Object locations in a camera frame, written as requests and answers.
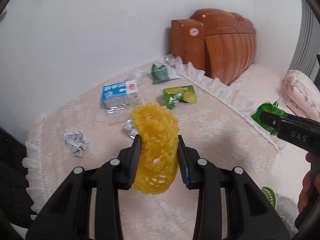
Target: red logo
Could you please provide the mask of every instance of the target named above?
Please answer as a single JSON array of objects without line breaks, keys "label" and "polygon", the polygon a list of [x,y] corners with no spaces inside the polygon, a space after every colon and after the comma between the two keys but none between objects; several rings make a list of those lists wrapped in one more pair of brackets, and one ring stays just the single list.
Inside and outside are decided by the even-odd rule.
[{"label": "red logo", "polygon": [[130,85],[129,85],[129,89],[130,89],[130,90],[136,89],[136,85],[135,85],[135,84],[130,84]]}]

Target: round sticker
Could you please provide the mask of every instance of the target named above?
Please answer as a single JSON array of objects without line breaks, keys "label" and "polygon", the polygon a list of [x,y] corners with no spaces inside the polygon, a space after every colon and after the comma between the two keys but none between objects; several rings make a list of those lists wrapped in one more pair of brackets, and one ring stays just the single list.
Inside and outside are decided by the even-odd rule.
[{"label": "round sticker", "polygon": [[197,36],[199,34],[199,30],[197,28],[191,28],[190,29],[190,35],[191,36]]}]

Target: pink lace tablecloth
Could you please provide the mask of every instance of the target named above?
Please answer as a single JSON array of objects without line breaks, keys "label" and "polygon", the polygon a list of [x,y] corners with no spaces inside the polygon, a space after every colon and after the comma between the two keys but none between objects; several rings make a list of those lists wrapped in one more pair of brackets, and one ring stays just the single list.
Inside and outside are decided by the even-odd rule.
[{"label": "pink lace tablecloth", "polygon": [[[243,167],[261,187],[276,157],[276,148],[281,145],[250,118],[256,106],[219,80],[205,77],[192,65],[183,66],[178,62],[177,66],[182,74],[180,79],[152,85],[147,77],[138,87],[140,97],[161,102],[164,88],[193,84],[198,103],[179,103],[173,109],[186,146],[197,149],[202,158],[220,168]],[[149,75],[151,64],[140,69]],[[27,190],[34,201],[35,212],[41,210],[76,166],[86,170],[98,168],[132,144],[123,130],[124,123],[111,126],[100,103],[105,84],[126,79],[127,73],[124,73],[89,90],[31,130],[26,142],[28,158],[23,164],[28,168],[30,187]],[[82,130],[90,141],[82,158],[73,156],[64,143],[64,133],[70,130]],[[180,172],[170,189],[160,195],[144,195],[133,189],[120,191],[124,239],[192,239],[197,194],[196,190],[185,188]],[[93,225],[91,219],[91,237]]]}]

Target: gray curtain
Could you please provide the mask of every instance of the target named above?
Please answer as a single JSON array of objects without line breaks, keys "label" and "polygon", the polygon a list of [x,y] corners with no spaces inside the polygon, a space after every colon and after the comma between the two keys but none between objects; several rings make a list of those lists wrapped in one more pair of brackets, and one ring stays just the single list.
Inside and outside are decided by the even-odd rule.
[{"label": "gray curtain", "polygon": [[319,50],[320,24],[306,0],[302,0],[300,35],[289,69],[299,70],[311,77],[317,67],[316,54]]}]

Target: green slipper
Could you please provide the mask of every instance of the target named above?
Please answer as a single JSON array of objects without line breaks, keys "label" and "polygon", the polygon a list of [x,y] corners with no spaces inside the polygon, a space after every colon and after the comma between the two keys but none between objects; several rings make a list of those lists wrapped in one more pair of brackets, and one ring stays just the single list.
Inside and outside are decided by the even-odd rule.
[{"label": "green slipper", "polygon": [[266,196],[267,200],[272,205],[272,207],[276,209],[278,205],[278,198],[274,189],[270,186],[264,185],[262,186],[261,191]]}]

